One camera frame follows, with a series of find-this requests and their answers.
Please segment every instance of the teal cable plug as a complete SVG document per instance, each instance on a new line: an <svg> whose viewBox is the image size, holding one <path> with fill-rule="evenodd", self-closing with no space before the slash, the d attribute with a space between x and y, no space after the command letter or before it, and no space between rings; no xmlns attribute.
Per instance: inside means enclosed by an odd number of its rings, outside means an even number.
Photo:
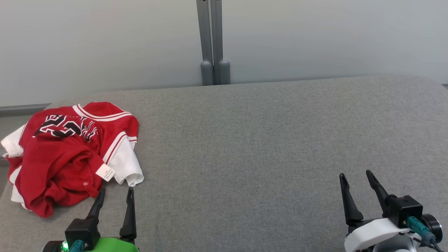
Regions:
<svg viewBox="0 0 448 252"><path fill-rule="evenodd" d="M419 221L416 217L411 216L407 220L408 228L412 231L416 232L419 236L422 237L422 242L425 245L431 244L431 240L435 241L435 235L431 233L421 221Z"/></svg>
<svg viewBox="0 0 448 252"><path fill-rule="evenodd" d="M81 240L76 240L69 252L83 252L84 251L84 243Z"/></svg>

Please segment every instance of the red and white jersey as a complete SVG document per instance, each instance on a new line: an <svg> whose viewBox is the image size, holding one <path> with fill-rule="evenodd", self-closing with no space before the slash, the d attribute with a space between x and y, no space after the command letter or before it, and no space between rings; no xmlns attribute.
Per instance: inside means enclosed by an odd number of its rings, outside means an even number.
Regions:
<svg viewBox="0 0 448 252"><path fill-rule="evenodd" d="M38 112L1 141L10 162L11 200L49 217L54 202L70 206L96 197L108 176L135 186L143 181L134 153L137 134L137 119L109 102Z"/></svg>

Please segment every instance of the white wall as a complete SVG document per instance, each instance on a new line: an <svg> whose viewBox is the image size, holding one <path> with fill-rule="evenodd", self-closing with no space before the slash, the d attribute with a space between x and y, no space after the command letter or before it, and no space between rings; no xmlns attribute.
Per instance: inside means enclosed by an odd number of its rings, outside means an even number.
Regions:
<svg viewBox="0 0 448 252"><path fill-rule="evenodd" d="M232 83L413 74L448 83L446 0L223 0Z"/></svg>
<svg viewBox="0 0 448 252"><path fill-rule="evenodd" d="M0 1L0 106L200 86L201 62L194 1Z"/></svg>

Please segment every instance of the white tag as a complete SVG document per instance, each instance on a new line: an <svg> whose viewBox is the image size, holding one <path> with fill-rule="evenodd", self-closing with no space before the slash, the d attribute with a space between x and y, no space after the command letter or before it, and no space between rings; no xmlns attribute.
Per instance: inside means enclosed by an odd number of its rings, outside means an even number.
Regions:
<svg viewBox="0 0 448 252"><path fill-rule="evenodd" d="M100 176L102 179L109 182L111 178L115 175L115 170L107 166L107 164L102 164L99 169L95 172L96 175Z"/></svg>

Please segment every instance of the gray tabletop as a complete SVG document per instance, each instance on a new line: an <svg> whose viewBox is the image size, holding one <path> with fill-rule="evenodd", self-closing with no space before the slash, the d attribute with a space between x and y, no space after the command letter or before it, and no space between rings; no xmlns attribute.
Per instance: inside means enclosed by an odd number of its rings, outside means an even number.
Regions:
<svg viewBox="0 0 448 252"><path fill-rule="evenodd" d="M367 169L389 193L411 195L448 226L448 90L429 79L117 91L52 107L91 101L112 102L140 122L141 251L343 251L339 173L364 217L381 215ZM113 180L105 187L99 231L118 236L127 188ZM10 195L8 185L0 199L2 251L39 251L64 239L93 202L41 219Z"/></svg>

